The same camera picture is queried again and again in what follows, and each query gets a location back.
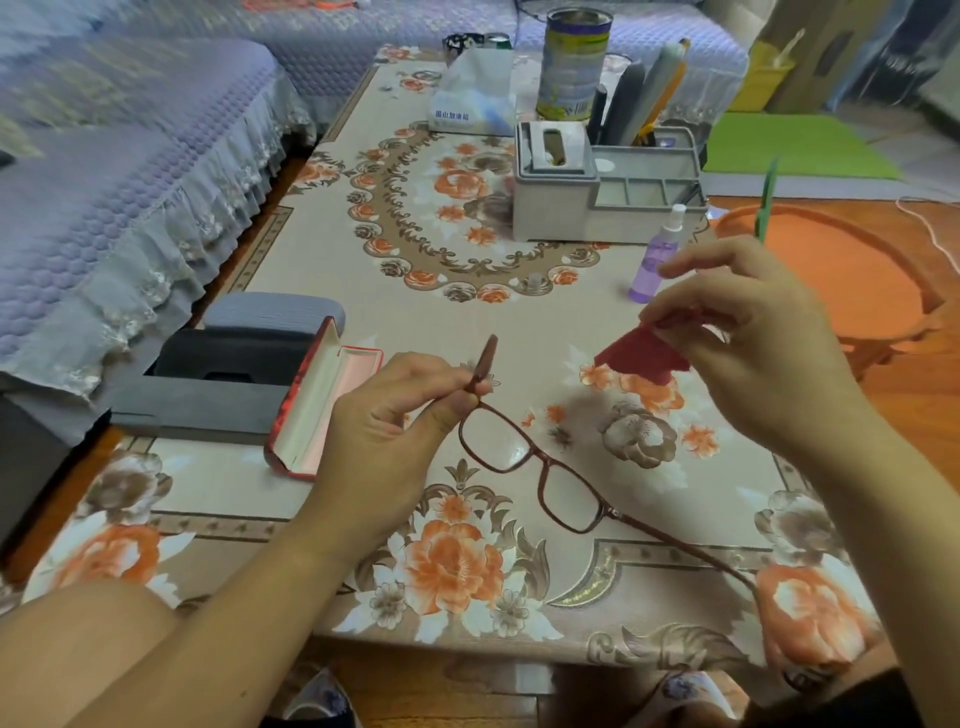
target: spray bottle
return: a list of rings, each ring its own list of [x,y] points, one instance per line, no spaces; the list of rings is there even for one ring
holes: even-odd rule
[[[630,285],[630,298],[637,303],[649,303],[660,288],[662,278],[657,273],[661,263],[666,262],[680,247],[684,232],[686,205],[673,205],[660,232],[647,243],[640,268]]]

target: eyeglasses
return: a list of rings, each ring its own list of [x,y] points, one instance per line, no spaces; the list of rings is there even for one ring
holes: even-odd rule
[[[496,353],[496,336],[491,336],[477,360],[473,379],[467,391],[473,392],[476,385],[489,374]],[[480,401],[476,408],[461,422],[458,429],[460,444],[479,465],[494,473],[512,473],[522,468],[531,459],[541,462],[537,499],[540,507],[557,525],[579,535],[588,534],[605,518],[627,523],[638,531],[676,548],[678,551],[727,573],[750,590],[756,603],[757,615],[762,627],[763,651],[767,664],[779,667],[779,651],[769,638],[765,628],[763,602],[756,584],[743,573],[706,551],[688,544],[633,516],[614,508],[600,495],[596,488],[582,475],[545,452],[513,420],[497,409]]]

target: forearm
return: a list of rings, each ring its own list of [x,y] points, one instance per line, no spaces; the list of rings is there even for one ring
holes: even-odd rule
[[[801,455],[929,728],[955,724],[960,497],[879,415]]]
[[[349,569],[334,540],[291,522],[69,728],[257,725]]]

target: purple liquid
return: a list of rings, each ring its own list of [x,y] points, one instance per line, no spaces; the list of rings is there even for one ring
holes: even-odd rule
[[[673,257],[680,243],[664,241],[659,235],[650,241],[643,256],[640,268],[636,271],[634,282],[630,284],[630,298],[637,303],[649,303],[657,294],[663,280],[657,269],[661,263]]]

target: hand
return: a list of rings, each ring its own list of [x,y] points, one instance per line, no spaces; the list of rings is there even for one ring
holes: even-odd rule
[[[317,480],[300,513],[352,567],[409,517],[437,448],[491,386],[437,356],[394,356],[333,405]],[[404,415],[431,402],[404,429]]]
[[[729,269],[663,289],[640,321],[690,361],[731,425],[792,459],[876,416],[823,305],[752,237],[684,248],[660,274],[674,279],[723,266]],[[684,316],[691,311],[694,317]],[[729,342],[703,322],[723,329]]]

